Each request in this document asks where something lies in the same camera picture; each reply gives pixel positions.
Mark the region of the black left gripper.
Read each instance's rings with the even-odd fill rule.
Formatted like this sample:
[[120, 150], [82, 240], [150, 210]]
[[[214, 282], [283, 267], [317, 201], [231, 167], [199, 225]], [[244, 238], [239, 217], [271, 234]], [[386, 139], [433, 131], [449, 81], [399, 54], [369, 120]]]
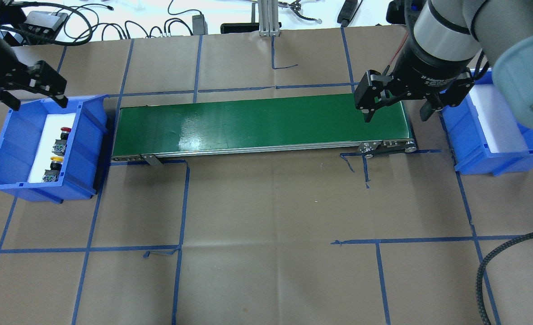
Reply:
[[66, 85], [66, 79], [45, 61], [37, 61], [33, 66], [21, 62], [0, 65], [0, 102], [13, 111], [19, 111], [21, 101], [8, 92], [12, 90], [45, 95], [66, 108], [69, 102]]

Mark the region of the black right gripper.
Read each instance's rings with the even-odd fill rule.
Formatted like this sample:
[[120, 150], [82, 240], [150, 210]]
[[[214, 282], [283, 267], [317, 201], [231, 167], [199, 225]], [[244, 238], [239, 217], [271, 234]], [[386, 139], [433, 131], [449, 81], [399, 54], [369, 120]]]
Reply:
[[391, 73], [365, 72], [355, 89], [355, 108], [370, 123], [380, 108], [425, 99], [420, 120], [426, 122], [435, 111], [460, 104], [474, 84], [467, 62], [442, 60], [416, 43], [405, 43]]

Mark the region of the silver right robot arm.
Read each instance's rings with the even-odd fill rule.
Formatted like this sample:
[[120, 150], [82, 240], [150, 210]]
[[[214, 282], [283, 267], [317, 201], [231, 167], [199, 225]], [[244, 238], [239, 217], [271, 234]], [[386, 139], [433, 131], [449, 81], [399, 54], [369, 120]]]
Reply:
[[420, 117], [459, 105], [487, 69], [514, 117], [533, 129], [533, 0], [395, 0], [388, 21], [408, 29], [392, 72], [368, 70], [355, 107], [425, 100]]

